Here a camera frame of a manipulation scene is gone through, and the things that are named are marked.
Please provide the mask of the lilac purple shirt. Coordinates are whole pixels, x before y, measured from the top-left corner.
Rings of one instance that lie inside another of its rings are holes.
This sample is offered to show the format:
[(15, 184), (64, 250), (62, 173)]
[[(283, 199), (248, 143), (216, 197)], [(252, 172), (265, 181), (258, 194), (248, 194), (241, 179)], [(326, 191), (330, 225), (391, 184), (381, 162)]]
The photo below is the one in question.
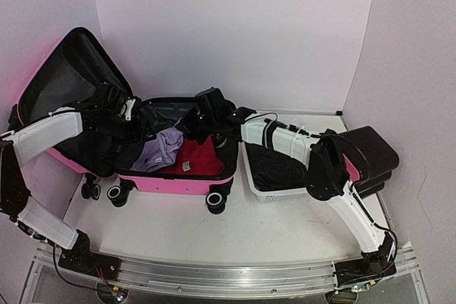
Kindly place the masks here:
[(175, 127), (158, 132), (154, 140), (144, 144), (140, 157), (130, 169), (134, 172), (156, 172), (173, 165), (183, 142), (183, 132)]

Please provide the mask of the red garment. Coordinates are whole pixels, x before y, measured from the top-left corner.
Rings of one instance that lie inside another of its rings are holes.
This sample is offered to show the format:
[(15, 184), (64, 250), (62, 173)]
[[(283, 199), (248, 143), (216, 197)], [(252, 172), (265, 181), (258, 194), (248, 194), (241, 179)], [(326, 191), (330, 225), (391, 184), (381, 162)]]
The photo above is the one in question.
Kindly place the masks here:
[(217, 157), (212, 138), (202, 145), (195, 140), (184, 139), (175, 163), (160, 170), (161, 174), (198, 177), (214, 177), (224, 171), (224, 163)]

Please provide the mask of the black denim jeans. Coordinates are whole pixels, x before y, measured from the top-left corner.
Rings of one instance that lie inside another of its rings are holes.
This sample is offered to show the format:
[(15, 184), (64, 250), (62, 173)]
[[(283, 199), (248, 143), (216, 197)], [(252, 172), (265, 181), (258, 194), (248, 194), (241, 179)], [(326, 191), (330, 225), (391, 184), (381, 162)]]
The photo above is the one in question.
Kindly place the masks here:
[(259, 145), (245, 147), (257, 190), (273, 192), (306, 186), (306, 167), (298, 160)]

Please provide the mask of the pink and black drawer organizer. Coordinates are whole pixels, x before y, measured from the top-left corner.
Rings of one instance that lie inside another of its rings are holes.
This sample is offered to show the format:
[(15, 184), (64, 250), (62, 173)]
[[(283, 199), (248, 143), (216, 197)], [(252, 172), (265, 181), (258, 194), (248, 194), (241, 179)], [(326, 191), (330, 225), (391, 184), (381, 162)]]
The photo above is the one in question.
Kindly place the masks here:
[(364, 180), (355, 185), (359, 196), (364, 199), (381, 191), (399, 165), (396, 151), (371, 126), (342, 132), (340, 136), (351, 142), (341, 142), (351, 181)]

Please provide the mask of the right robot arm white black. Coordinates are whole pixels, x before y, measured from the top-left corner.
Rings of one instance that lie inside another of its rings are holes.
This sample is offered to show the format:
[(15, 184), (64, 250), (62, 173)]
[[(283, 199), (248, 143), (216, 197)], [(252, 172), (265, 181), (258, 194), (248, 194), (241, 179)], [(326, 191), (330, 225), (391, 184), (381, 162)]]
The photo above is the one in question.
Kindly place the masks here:
[(340, 216), (361, 249), (359, 259), (335, 265), (342, 284), (379, 280), (395, 272), (398, 238), (375, 221), (363, 196), (366, 183), (390, 175), (400, 160), (371, 126), (312, 132), (271, 119), (269, 113), (236, 107), (218, 88), (197, 94), (195, 102), (177, 122), (189, 140), (203, 143), (210, 135), (221, 135), (281, 153), (304, 166), (307, 193)]

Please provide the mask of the white perforated plastic basket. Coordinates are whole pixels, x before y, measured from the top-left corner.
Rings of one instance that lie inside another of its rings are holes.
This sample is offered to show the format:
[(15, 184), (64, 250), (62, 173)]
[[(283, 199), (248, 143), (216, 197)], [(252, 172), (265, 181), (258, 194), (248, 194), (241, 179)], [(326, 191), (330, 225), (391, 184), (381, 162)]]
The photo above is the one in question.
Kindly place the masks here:
[(242, 156), (249, 188), (262, 204), (309, 197), (305, 166), (285, 154), (244, 143)]

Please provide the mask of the pink hard-shell kids suitcase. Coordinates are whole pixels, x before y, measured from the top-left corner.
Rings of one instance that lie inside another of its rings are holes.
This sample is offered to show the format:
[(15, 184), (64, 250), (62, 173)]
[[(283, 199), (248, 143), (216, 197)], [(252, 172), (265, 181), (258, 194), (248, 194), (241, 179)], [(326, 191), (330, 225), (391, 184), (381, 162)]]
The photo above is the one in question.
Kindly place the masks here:
[(196, 194), (224, 211), (238, 146), (227, 134), (235, 106), (217, 89), (194, 97), (142, 100), (95, 36), (72, 29), (44, 59), (11, 109), (20, 130), (50, 112), (80, 114), (83, 130), (49, 153), (85, 176), (84, 198), (97, 199), (99, 178), (117, 175), (107, 195), (125, 205), (130, 191)]

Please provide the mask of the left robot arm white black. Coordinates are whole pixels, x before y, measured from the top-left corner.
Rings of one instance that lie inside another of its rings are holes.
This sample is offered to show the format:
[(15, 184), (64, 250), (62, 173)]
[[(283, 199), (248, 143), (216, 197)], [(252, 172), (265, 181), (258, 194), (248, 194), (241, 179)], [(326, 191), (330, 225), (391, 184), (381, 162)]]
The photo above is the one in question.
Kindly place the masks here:
[(89, 236), (67, 224), (32, 193), (25, 171), (57, 145), (98, 133), (120, 143), (144, 142), (155, 137), (138, 115), (140, 100), (114, 85), (101, 84), (85, 100), (71, 101), (44, 116), (1, 134), (1, 213), (33, 239), (67, 252), (68, 262), (80, 273), (95, 268)]

